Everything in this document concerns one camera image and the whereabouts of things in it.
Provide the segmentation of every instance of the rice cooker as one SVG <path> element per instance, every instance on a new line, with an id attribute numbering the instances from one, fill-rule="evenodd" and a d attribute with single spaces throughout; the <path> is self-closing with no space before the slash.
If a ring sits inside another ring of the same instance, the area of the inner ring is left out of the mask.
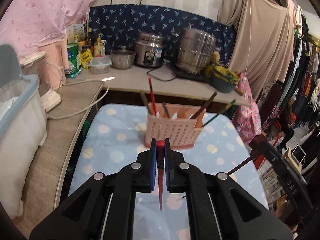
<path id="1" fill-rule="evenodd" d="M 146 68 L 159 68 L 163 65 L 165 37 L 141 32 L 135 42 L 135 65 Z"/>

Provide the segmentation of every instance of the red chopstick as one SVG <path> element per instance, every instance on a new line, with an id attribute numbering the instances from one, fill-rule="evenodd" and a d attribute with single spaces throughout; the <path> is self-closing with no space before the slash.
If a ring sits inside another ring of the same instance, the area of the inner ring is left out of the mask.
<path id="1" fill-rule="evenodd" d="M 156 100 L 155 100 L 155 95 L 154 95 L 153 89 L 152 89 L 151 78 L 148 78 L 148 81 L 149 81 L 150 97 L 151 97 L 151 102 L 152 102 L 153 111 L 154 111 L 155 115 L 157 115 Z"/>
<path id="2" fill-rule="evenodd" d="M 160 210 L 162 210 L 163 180 L 164 180 L 164 141 L 157 141 L 157 168 L 158 168 L 159 205 L 160 205 Z"/>

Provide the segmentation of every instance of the plastic food container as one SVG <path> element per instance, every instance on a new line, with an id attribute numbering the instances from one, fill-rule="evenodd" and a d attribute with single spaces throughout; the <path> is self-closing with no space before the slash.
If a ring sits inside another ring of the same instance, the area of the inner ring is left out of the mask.
<path id="1" fill-rule="evenodd" d="M 46 116 L 37 75 L 23 76 L 14 49 L 0 46 L 0 201 L 10 216 L 22 214 L 22 189 L 38 146 L 46 139 Z"/>
<path id="2" fill-rule="evenodd" d="M 104 57 L 94 57 L 90 61 L 92 74 L 108 73 L 111 65 L 112 61 L 109 55 Z"/>

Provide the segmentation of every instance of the cardboard box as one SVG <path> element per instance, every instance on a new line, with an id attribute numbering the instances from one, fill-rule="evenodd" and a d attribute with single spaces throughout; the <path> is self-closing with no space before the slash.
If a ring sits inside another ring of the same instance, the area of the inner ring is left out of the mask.
<path id="1" fill-rule="evenodd" d="M 84 41 L 84 26 L 83 24 L 71 24 L 66 27 L 68 43 L 75 42 L 74 36 L 78 35 L 78 41 Z"/>

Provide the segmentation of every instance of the black cable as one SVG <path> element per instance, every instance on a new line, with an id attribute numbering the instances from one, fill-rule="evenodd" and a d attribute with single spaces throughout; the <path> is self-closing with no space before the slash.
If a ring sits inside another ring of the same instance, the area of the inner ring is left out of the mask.
<path id="1" fill-rule="evenodd" d="M 155 78 L 156 80 L 162 81 L 162 82 L 168 82 L 168 81 L 171 81 L 171 80 L 174 80 L 174 79 L 177 78 L 177 75 L 171 70 L 171 68 L 168 68 L 168 69 L 171 71 L 171 73 L 172 73 L 172 75 L 173 75 L 174 77 L 171 78 L 171 79 L 168 79 L 168 80 L 164 80 L 164 79 L 161 79 L 161 78 L 159 78 L 159 77 L 156 77 L 156 76 L 150 74 L 150 72 L 152 72 L 152 71 L 154 71 L 154 70 L 156 70 L 156 69 L 159 69 L 159 68 L 150 69 L 150 70 L 147 72 L 147 75 L 149 75 L 150 77 Z"/>

